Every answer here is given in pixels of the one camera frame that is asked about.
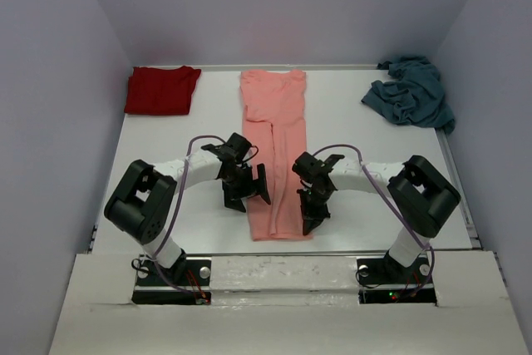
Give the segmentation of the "pink t shirt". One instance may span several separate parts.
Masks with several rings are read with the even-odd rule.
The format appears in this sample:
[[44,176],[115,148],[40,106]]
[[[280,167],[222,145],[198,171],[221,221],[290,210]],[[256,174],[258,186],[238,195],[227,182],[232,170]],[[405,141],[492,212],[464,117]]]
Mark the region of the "pink t shirt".
[[259,149],[253,165],[265,167],[271,204],[248,200],[251,237],[260,240],[305,240],[294,161],[307,150],[305,111],[306,73],[249,70],[241,73],[244,104],[243,133]]

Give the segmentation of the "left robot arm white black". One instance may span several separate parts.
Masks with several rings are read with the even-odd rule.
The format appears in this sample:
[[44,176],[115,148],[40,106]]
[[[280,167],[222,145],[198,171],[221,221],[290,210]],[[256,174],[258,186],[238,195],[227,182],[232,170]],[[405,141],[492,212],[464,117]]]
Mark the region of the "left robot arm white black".
[[255,197],[271,204],[265,165],[249,164],[249,152],[258,153],[258,147],[234,133],[226,141],[214,136],[216,144],[192,151],[196,141],[210,137],[191,139],[182,159],[154,165],[133,161],[104,207],[105,218],[141,246],[157,277],[171,287],[186,271],[186,252],[171,238],[185,190],[219,180],[228,209],[244,213],[244,201]]

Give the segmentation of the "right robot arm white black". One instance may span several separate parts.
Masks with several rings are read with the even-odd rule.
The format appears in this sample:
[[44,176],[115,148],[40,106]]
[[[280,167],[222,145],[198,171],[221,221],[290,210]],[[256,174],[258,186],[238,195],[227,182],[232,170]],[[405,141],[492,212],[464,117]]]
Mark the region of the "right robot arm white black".
[[303,217],[303,234],[312,233],[330,218],[328,201],[336,191],[353,190],[378,195],[398,218],[402,228],[385,255],[359,260],[358,282],[364,288],[387,284],[417,284],[431,281],[416,262],[431,254],[431,240],[441,231],[461,202],[457,189],[421,155],[402,163],[366,163],[361,156],[332,154],[326,160],[302,153],[294,162]]

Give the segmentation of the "red folded t shirt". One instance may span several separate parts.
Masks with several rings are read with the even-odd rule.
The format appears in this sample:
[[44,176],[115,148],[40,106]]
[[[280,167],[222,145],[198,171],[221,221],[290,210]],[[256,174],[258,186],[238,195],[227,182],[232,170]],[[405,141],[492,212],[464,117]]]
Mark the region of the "red folded t shirt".
[[134,67],[128,78],[124,112],[138,116],[186,116],[201,69]]

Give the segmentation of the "blue crumpled t shirt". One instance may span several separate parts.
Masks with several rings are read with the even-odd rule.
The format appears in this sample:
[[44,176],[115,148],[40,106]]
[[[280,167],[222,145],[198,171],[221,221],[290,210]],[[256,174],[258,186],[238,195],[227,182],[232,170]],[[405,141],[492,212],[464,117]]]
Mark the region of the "blue crumpled t shirt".
[[389,81],[374,81],[361,103],[396,126],[416,126],[449,135],[456,119],[446,102],[438,68],[424,56],[393,57],[377,65]]

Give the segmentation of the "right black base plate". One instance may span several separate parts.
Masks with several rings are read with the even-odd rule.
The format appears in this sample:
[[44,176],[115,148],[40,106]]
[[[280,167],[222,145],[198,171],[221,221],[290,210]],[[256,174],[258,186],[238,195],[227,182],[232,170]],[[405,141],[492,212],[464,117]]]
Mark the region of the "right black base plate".
[[362,305],[428,303],[436,305],[436,291],[431,266],[425,256],[416,259],[409,269],[385,268],[384,258],[357,259],[355,278]]

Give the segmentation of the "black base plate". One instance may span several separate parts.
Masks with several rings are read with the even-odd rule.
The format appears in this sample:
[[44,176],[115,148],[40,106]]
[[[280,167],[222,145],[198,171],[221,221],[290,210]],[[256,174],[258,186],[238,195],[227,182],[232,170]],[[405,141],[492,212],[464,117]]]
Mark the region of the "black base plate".
[[431,266],[425,256],[416,259],[409,269],[385,268],[384,258],[357,259],[355,278],[362,305],[428,303],[436,305],[436,291]]
[[137,305],[210,305],[211,264],[209,257],[189,257],[184,271],[172,281],[167,270],[158,270],[145,256],[132,259],[135,283],[131,301]]

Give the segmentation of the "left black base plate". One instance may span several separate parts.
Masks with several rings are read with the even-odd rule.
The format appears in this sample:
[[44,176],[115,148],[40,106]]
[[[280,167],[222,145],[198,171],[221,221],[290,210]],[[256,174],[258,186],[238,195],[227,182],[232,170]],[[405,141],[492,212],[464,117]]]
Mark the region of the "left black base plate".
[[172,281],[167,270],[158,270],[145,256],[132,259],[135,283],[131,301],[137,305],[210,305],[211,264],[209,257],[189,257],[184,271]]

